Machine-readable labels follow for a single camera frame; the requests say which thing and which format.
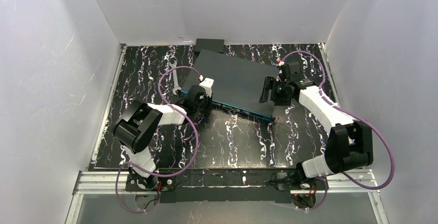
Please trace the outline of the large dark network switch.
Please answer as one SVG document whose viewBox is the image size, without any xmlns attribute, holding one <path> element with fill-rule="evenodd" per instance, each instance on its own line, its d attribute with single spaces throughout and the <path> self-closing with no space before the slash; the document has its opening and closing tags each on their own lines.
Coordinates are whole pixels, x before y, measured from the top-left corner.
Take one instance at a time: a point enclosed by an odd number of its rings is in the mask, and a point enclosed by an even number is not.
<svg viewBox="0 0 438 224">
<path fill-rule="evenodd" d="M 259 103 L 265 78 L 279 73 L 275 66 L 201 50 L 193 68 L 214 80 L 212 101 L 216 106 L 266 121 L 275 119 L 274 103 Z"/>
</svg>

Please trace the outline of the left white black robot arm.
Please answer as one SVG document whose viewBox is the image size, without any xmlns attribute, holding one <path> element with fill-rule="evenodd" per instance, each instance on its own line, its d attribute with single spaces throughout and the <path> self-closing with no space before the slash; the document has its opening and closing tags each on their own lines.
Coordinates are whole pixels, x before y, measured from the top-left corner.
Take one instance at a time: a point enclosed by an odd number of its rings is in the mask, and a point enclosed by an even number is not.
<svg viewBox="0 0 438 224">
<path fill-rule="evenodd" d="M 113 124 L 111 134 L 119 140 L 130 158 L 134 171 L 143 178 L 158 176 L 149 144 L 159 126 L 190 124 L 194 130 L 196 149 L 199 146 L 199 132 L 194 124 L 197 114 L 207 114 L 212 106 L 214 81 L 206 78 L 193 85 L 186 96 L 175 104 L 156 105 L 133 101 Z"/>
</svg>

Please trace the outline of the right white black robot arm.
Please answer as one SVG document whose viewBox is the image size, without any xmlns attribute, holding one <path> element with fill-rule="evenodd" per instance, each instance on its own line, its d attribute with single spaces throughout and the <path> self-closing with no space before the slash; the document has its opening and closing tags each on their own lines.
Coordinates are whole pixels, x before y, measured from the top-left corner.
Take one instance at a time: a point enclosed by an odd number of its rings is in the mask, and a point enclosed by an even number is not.
<svg viewBox="0 0 438 224">
<path fill-rule="evenodd" d="M 286 106 L 292 99 L 307 108 L 328 135 L 322 155 L 297 164 L 292 175 L 296 182 L 365 167 L 373 162 L 369 125 L 337 110 L 336 103 L 313 81 L 265 78 L 260 103 L 271 100 L 276 106 Z"/>
</svg>

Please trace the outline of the silver open-end wrench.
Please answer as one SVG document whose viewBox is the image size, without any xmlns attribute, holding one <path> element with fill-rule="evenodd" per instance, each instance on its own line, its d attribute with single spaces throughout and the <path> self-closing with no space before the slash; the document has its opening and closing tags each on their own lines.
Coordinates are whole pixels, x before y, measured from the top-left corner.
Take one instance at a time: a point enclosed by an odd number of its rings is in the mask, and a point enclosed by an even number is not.
<svg viewBox="0 0 438 224">
<path fill-rule="evenodd" d="M 171 67 L 172 69 L 174 69 L 174 68 L 177 67 L 178 63 L 177 63 L 177 61 L 175 60 L 175 61 L 173 61 L 173 62 L 170 62 L 169 65 L 170 65 L 170 67 Z M 177 71 L 176 71 L 176 70 L 172 70 L 172 79 L 173 79 L 173 81 L 174 81 L 174 87 L 173 87 L 173 89 L 172 89 L 172 92 L 173 92 L 174 95 L 179 95 L 179 94 L 180 94 L 180 91 L 181 91 L 181 87 L 179 86 L 179 82 L 178 82 L 178 74 L 177 74 Z"/>
</svg>

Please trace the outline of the small black switch box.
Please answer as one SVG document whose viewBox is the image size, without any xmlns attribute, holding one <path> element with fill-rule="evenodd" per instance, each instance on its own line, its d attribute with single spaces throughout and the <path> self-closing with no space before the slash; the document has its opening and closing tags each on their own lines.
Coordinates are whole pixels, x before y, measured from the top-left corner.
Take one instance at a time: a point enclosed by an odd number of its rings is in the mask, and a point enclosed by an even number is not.
<svg viewBox="0 0 438 224">
<path fill-rule="evenodd" d="M 197 38 L 194 52 L 200 53 L 202 50 L 208 50 L 216 53 L 223 53 L 225 46 L 224 39 L 206 39 L 206 38 Z"/>
</svg>

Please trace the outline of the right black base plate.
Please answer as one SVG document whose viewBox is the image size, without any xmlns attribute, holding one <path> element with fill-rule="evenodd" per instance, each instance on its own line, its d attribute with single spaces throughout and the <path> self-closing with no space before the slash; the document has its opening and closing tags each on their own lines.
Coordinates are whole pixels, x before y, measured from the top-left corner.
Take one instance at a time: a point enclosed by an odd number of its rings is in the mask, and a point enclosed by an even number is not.
<svg viewBox="0 0 438 224">
<path fill-rule="evenodd" d="M 292 169 L 273 173 L 265 181 L 265 186 L 273 186 L 279 191 L 313 190 L 316 179 L 308 179 L 301 169 Z"/>
</svg>

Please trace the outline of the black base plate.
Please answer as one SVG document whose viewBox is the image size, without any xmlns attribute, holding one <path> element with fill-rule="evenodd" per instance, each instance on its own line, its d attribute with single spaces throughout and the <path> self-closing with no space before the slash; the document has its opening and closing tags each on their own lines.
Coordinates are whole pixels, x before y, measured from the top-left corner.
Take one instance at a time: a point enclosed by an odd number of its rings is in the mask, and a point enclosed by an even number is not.
<svg viewBox="0 0 438 224">
<path fill-rule="evenodd" d="M 308 179 L 301 169 L 292 169 L 273 173 L 265 181 L 265 186 L 273 186 L 279 191 L 313 190 L 316 179 Z"/>
<path fill-rule="evenodd" d="M 174 191 L 176 189 L 175 178 L 158 178 L 141 176 L 131 167 L 128 168 L 126 191 Z"/>
</svg>

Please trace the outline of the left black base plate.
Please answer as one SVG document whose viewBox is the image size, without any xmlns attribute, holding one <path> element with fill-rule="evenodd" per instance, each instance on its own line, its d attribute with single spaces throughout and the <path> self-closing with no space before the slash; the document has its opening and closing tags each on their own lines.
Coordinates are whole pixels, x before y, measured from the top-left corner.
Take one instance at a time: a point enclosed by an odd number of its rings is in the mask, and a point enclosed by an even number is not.
<svg viewBox="0 0 438 224">
<path fill-rule="evenodd" d="M 176 189 L 175 178 L 158 178 L 141 176 L 131 167 L 128 168 L 126 191 L 174 191 Z"/>
</svg>

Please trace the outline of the aluminium front rail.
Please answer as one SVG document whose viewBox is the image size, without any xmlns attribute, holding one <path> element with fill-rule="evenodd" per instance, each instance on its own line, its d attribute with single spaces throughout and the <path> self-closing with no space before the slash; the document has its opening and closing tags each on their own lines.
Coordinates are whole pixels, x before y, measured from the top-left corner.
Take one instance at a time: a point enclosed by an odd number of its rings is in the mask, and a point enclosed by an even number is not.
<svg viewBox="0 0 438 224">
<path fill-rule="evenodd" d="M 256 188 L 264 187 L 273 173 L 288 170 L 276 169 L 188 169 L 175 176 L 176 189 L 179 188 Z M 126 191 L 128 171 L 92 171 L 80 172 L 74 193 L 79 194 L 113 194 L 116 185 L 119 193 L 129 194 Z M 347 172 L 354 180 L 369 187 L 376 186 L 376 180 L 370 169 L 358 169 Z M 343 174 L 326 176 L 329 193 L 347 192 L 379 192 L 379 190 L 366 189 L 356 185 Z"/>
</svg>

